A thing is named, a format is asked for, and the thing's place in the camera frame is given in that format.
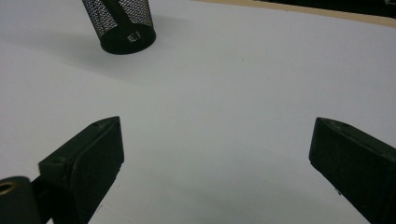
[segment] black mesh cup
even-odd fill
[[[102,49],[130,54],[149,47],[156,34],[148,0],[82,0]]]

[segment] mesh pencil holder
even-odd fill
[[[148,0],[82,0],[102,49],[130,54],[149,47],[156,34]]]

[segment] white table surface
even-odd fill
[[[0,3],[0,178],[99,119],[125,163],[90,223],[368,223],[309,163],[316,117],[396,146],[396,29],[151,0],[157,40],[105,53],[82,2]]]

